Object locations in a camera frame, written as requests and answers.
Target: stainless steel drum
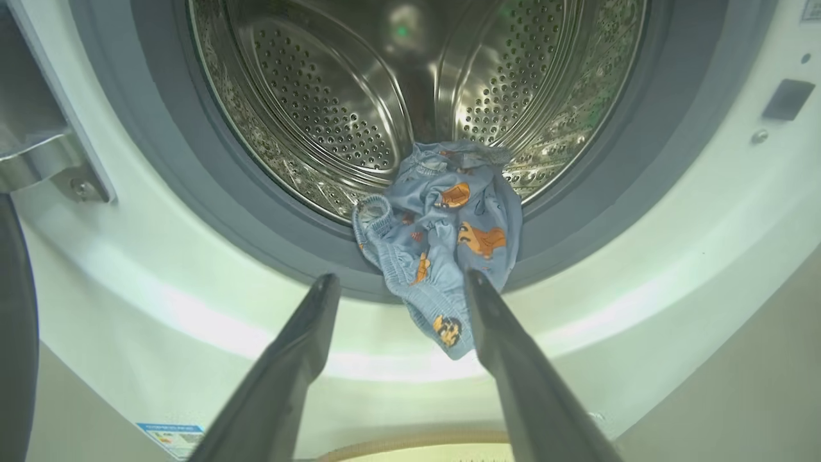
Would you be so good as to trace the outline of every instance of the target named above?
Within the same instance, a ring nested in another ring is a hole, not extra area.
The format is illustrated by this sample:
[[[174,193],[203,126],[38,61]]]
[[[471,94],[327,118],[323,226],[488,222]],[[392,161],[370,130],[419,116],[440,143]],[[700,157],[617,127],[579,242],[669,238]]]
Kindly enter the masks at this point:
[[[644,0],[191,0],[228,122],[267,173],[347,221],[413,141],[516,154],[525,203],[594,139],[640,42]]]

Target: blue underwear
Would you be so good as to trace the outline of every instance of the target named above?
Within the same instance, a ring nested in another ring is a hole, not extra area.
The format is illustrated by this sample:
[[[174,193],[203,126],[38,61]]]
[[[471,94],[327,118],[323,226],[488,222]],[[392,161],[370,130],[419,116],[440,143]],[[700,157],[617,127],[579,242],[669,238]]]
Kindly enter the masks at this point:
[[[481,270],[502,290],[516,263],[521,199],[502,176],[510,159],[471,141],[416,144],[393,184],[354,209],[365,257],[451,359],[475,347],[464,269]]]

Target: gray rubber seal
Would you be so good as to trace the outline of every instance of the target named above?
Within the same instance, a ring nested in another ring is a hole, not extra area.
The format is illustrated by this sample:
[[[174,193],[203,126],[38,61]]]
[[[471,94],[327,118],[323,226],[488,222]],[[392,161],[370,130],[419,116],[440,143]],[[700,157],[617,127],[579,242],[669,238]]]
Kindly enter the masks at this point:
[[[556,274],[655,204],[738,94],[776,0],[654,0],[632,77],[590,152],[525,208],[507,287]],[[395,302],[352,232],[283,191],[222,118],[197,62],[184,2],[71,0],[126,130],[169,187],[240,249],[294,279],[332,271],[343,294]]]

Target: screw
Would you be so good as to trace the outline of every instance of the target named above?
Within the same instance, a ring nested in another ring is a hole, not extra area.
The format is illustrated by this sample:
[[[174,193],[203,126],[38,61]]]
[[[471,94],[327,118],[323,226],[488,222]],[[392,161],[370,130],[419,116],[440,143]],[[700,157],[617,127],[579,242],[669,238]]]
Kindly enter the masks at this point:
[[[86,201],[97,192],[90,182],[80,178],[73,178],[71,180],[71,190],[80,198],[81,201]]]
[[[769,132],[762,128],[761,130],[758,130],[756,133],[753,133],[752,141],[754,145],[760,145],[761,143],[765,142],[767,138],[769,138]]]

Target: washing machine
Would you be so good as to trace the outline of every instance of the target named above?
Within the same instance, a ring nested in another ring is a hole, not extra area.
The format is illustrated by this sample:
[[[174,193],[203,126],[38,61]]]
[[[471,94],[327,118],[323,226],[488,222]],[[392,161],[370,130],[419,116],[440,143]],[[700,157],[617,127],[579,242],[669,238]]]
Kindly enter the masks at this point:
[[[297,458],[504,428],[352,236],[413,141],[513,151],[503,298],[610,438],[821,242],[817,0],[8,6],[84,165],[11,194],[40,338],[181,458],[328,272]]]

